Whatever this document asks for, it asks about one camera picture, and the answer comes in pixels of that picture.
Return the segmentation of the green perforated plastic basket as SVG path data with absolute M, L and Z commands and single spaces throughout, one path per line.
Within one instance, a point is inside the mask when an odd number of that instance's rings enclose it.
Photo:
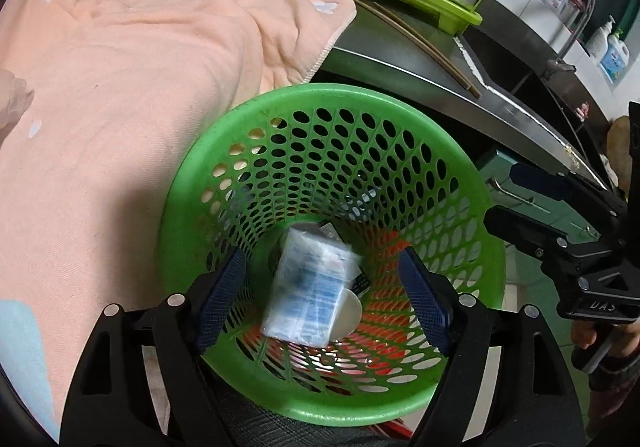
M 402 250 L 501 304 L 506 247 L 484 228 L 490 206 L 472 161 L 422 112 L 356 86 L 290 86 L 232 109 L 191 147 L 166 199 L 158 269 L 168 293 L 182 292 L 243 250 L 243 288 L 205 360 L 259 406 L 361 427 L 425 408 L 446 365 L 400 281 Z M 370 282 L 357 329 L 325 349 L 260 331 L 269 254 L 301 222 L 331 224 Z

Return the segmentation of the chrome sink faucet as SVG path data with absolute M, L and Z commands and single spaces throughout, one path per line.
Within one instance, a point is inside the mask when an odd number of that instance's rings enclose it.
M 541 76 L 544 81 L 548 81 L 553 76 L 553 74 L 557 74 L 558 72 L 574 72 L 576 70 L 576 67 L 574 65 L 568 64 L 565 61 L 565 57 L 573 47 L 574 43 L 584 32 L 586 25 L 592 17 L 594 8 L 596 7 L 597 3 L 597 0 L 581 1 L 582 12 L 576 18 L 575 29 L 570 33 L 570 36 L 565 41 L 562 48 L 556 53 L 555 58 L 547 60 L 546 68 L 544 68 L 544 73 Z

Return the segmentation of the blue white milk carton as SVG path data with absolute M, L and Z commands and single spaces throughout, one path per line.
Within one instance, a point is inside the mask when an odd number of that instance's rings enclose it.
M 352 291 L 360 257 L 316 224 L 288 227 L 279 239 L 278 265 L 262 315 L 270 339 L 324 349 L 354 332 L 362 303 Z

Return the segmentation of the blue label soap bottle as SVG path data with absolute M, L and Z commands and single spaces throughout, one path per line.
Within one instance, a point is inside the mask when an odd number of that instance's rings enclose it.
M 615 83 L 629 63 L 629 50 L 620 38 L 623 30 L 616 29 L 608 36 L 608 49 L 600 60 L 600 67 L 612 83 Z

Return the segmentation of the peach floral towel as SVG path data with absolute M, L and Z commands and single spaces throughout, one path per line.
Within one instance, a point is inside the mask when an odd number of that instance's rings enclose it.
M 308 81 L 353 0 L 7 0 L 1 365 L 56 435 L 108 303 L 155 305 L 169 186 L 206 128 Z

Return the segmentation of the wooden chopstick on counter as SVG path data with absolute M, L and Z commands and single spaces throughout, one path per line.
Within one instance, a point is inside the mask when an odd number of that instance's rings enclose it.
M 408 22 L 405 22 L 398 15 L 381 4 L 371 4 L 364 2 L 363 0 L 354 0 L 354 2 L 357 6 L 360 6 L 378 19 L 381 19 L 382 22 L 386 23 L 386 25 L 394 28 L 417 48 L 420 48 L 422 52 L 424 52 L 428 57 L 431 57 L 435 63 L 438 63 L 439 66 L 441 66 L 442 69 L 444 69 L 447 74 L 449 74 L 450 77 L 452 77 L 454 81 L 462 87 L 462 89 L 470 93 L 474 98 L 479 100 L 480 97 L 482 97 L 482 93 L 477 89 L 472 81 L 441 50 L 436 48 L 436 46 L 427 40 L 426 37 L 422 36 L 418 30 L 411 27 Z

